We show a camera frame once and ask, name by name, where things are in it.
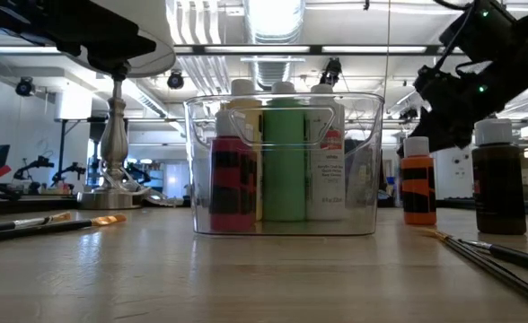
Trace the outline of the large green paint bottle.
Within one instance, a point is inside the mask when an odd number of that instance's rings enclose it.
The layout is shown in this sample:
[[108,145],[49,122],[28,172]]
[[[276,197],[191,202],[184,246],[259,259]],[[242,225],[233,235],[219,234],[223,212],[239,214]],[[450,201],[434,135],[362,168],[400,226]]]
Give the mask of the large green paint bottle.
[[263,218],[270,222],[305,219],[305,152],[295,148],[305,139],[304,110],[292,97],[290,82],[276,82],[263,112]]

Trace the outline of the clear plastic bin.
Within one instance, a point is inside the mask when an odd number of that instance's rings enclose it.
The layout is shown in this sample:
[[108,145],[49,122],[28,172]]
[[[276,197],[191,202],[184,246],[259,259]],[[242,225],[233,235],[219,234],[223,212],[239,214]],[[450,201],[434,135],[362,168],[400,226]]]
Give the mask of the clear plastic bin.
[[[216,113],[226,109],[234,99],[249,97],[261,101],[262,117],[260,126],[262,138],[259,144],[262,155],[262,202],[263,202],[263,152],[267,144],[263,139],[263,112],[267,103],[279,99],[279,94],[261,93],[252,96],[204,96],[187,100],[184,104],[187,127],[187,148],[189,152],[190,180],[192,186],[192,212],[194,229],[198,233],[216,235],[295,235],[295,236],[359,236],[374,232],[379,176],[381,166],[382,114],[381,97],[368,93],[332,93],[335,101],[342,106],[344,115],[344,161],[345,161],[345,217],[337,221],[309,221],[306,216],[308,197],[308,151],[312,143],[307,139],[306,111],[311,109],[312,93],[294,93],[300,108],[304,110],[305,139],[295,148],[305,152],[305,219],[300,222],[270,222],[263,218],[253,224],[247,232],[220,232],[211,229],[210,187],[211,187],[211,142],[216,137]],[[252,147],[244,137],[242,124],[234,123],[243,142]]]

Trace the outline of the small dark brown paint bottle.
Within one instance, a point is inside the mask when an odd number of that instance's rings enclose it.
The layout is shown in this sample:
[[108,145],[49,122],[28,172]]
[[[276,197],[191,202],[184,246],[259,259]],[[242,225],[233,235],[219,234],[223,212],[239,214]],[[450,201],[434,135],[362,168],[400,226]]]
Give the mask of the small dark brown paint bottle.
[[474,135],[473,196],[478,230],[497,235],[525,234],[521,149],[513,144],[511,121],[481,120],[475,124]]

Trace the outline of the white shade table lamp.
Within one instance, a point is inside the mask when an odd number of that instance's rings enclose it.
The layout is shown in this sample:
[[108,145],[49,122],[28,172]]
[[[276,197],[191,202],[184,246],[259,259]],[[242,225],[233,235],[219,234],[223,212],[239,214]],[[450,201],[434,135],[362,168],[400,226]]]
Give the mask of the white shade table lamp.
[[151,77],[171,69],[176,62],[170,24],[167,19],[167,0],[132,0],[134,9],[130,19],[137,24],[138,34],[156,43],[156,50],[127,61],[90,59],[83,49],[74,61],[112,79],[112,94],[108,99],[108,120],[101,136],[99,173],[103,183],[90,192],[78,195],[79,206],[92,210],[120,210],[138,208],[140,200],[149,193],[139,188],[134,180],[123,182],[126,175],[124,161],[128,157],[128,135],[125,123],[126,103],[122,99],[122,84],[129,78]]

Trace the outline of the small magenta paint bottle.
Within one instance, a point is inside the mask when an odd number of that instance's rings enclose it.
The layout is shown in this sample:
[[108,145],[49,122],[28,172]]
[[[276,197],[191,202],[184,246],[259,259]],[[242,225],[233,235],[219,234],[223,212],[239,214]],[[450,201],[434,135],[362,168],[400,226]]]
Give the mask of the small magenta paint bottle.
[[247,232],[256,222],[256,153],[242,141],[231,113],[216,113],[216,137],[211,142],[210,222],[213,231]]

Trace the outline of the large white paint bottle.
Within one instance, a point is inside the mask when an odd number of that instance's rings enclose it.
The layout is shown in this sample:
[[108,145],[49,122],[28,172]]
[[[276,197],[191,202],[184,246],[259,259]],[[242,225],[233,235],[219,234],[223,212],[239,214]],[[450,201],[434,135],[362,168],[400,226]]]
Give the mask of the large white paint bottle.
[[332,96],[332,87],[311,89],[311,109],[306,111],[308,151],[309,221],[337,221],[345,217],[345,151],[343,108]]

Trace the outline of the white cylindrical column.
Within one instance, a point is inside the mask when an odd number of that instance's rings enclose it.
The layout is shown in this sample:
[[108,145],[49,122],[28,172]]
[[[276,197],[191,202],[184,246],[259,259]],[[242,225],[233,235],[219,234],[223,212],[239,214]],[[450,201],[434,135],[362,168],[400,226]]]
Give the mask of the white cylindrical column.
[[436,199],[472,198],[472,159],[469,147],[453,147],[432,154],[435,159]]

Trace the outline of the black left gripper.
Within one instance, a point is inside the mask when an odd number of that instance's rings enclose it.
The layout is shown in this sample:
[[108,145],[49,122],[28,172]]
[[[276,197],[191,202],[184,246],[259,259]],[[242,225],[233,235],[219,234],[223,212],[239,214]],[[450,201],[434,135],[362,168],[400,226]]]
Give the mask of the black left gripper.
[[21,35],[37,44],[91,41],[87,18],[93,31],[110,38],[91,43],[88,57],[129,60],[156,50],[154,41],[137,36],[139,28],[130,19],[133,9],[132,0],[21,0],[27,21]]

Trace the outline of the black brush orange bristles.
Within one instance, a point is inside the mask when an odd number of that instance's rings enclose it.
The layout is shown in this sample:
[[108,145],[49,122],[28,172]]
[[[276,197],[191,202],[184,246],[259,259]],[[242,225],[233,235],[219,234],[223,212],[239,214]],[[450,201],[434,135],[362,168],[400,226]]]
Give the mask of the black brush orange bristles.
[[23,227],[11,230],[0,231],[1,240],[11,240],[36,235],[45,235],[50,233],[59,233],[65,231],[78,231],[92,227],[103,227],[115,223],[123,223],[127,217],[123,214],[108,215],[92,219],[83,219],[77,221],[68,221],[61,223],[44,224],[33,227]]

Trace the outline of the white wall box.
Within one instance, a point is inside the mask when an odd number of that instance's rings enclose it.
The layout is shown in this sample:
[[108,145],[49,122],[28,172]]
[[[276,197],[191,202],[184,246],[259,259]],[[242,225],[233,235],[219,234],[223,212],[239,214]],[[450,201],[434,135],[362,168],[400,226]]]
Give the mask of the white wall box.
[[55,119],[86,119],[92,114],[92,95],[81,90],[56,94]]

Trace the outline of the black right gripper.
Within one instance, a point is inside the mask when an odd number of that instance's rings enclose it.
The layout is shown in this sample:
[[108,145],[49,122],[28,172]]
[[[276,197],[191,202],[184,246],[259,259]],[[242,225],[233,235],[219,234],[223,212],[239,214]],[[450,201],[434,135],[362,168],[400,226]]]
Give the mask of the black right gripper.
[[461,78],[427,65],[418,70],[414,87],[432,111],[421,111],[411,137],[425,137],[431,153],[449,148],[465,148],[471,143],[472,121],[488,118],[493,106]]

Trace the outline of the small orange paint bottle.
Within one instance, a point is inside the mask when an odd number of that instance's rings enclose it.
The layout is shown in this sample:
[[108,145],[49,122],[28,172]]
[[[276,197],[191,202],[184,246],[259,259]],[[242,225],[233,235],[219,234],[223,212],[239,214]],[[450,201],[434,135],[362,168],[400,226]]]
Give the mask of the small orange paint bottle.
[[408,137],[400,160],[400,188],[404,222],[408,225],[436,224],[436,181],[434,159],[428,138]]

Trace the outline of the long ceiling light strip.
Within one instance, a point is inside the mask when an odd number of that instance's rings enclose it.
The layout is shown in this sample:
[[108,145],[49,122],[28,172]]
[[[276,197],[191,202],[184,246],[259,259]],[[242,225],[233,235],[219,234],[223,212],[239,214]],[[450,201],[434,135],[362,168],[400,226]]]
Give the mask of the long ceiling light strip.
[[308,46],[206,46],[204,51],[207,53],[225,53],[225,54],[273,54],[284,55],[286,53],[307,53],[310,50]]
[[324,46],[322,53],[349,53],[349,54],[402,54],[424,53],[426,46]]

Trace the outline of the fan brush orange bristles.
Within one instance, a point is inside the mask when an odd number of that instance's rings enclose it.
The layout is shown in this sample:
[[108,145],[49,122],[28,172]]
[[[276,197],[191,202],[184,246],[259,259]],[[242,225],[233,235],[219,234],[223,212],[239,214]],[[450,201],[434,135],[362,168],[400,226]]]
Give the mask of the fan brush orange bristles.
[[526,300],[528,300],[528,282],[492,260],[492,256],[487,252],[465,245],[460,242],[460,239],[456,239],[455,237],[437,229],[421,228],[419,231],[426,236],[440,241],[447,248],[470,261],[493,278],[496,278],[500,283],[521,294]]

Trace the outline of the large yellow paint bottle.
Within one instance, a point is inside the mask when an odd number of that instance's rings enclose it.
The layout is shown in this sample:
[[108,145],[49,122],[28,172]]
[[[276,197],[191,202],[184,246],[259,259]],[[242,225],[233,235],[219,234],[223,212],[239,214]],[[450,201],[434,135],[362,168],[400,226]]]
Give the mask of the large yellow paint bottle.
[[[255,93],[253,81],[249,79],[235,79],[231,82],[231,94],[233,96],[252,96]],[[252,150],[256,156],[256,221],[262,220],[263,202],[262,202],[262,155],[261,149],[255,144],[259,144],[262,138],[260,120],[262,110],[260,109],[261,101],[252,97],[248,99],[230,100],[226,107],[233,109],[233,119],[236,125],[242,124],[243,137],[252,144]]]

